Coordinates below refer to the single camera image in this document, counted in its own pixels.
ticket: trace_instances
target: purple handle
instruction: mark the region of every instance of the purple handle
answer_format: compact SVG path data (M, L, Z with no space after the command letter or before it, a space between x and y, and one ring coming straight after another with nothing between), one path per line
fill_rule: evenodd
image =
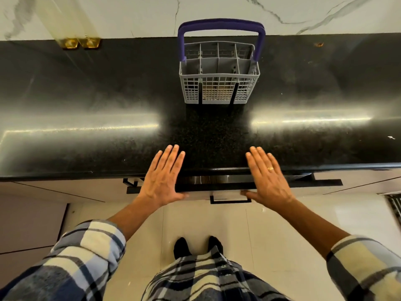
M184 52L184 34L194 30L247 30L257 32L258 41L256 42L255 50L253 51L253 60L258 61L263 47L263 41L266 36L265 28L262 23L240 20L240 19L203 19L184 22L178 28L178 53L180 61L185 61Z

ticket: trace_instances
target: shirt sleeve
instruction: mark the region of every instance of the shirt sleeve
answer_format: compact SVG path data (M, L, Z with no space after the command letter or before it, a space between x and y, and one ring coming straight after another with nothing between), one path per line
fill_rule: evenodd
M93 220L67 232L41 262L0 290L0 300L102 300L125 252L122 232Z
M326 261L346 300L401 300L401 258L379 242L348 236L333 246Z

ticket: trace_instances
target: right hand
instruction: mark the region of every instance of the right hand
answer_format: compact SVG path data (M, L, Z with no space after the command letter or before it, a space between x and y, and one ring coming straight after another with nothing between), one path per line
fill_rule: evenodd
M296 200L288 186L280 166L271 153L266 154L261 147L250 148L245 154L257 192L242 190L241 195L278 212L286 204Z

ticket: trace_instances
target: plaid shirt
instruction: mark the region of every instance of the plaid shirt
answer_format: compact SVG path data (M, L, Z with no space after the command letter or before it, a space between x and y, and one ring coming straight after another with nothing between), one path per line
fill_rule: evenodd
M87 221L66 233L41 262L0 290L2 300L102 300L125 252L108 221ZM379 242L349 236L327 256L328 272L347 300L401 300L401 258ZM289 300L221 255L179 258L148 284L143 300Z

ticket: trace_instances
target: foot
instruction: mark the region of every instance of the foot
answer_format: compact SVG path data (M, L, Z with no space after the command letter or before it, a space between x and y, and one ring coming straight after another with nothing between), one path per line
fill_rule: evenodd
M182 258L184 256L192 256L189 251L187 241L184 238L179 238L174 245L174 258Z
M215 246L217 246L218 252L223 254L223 245L220 243L220 241L216 237L210 236L209 243L207 246L207 252L211 251L212 248Z

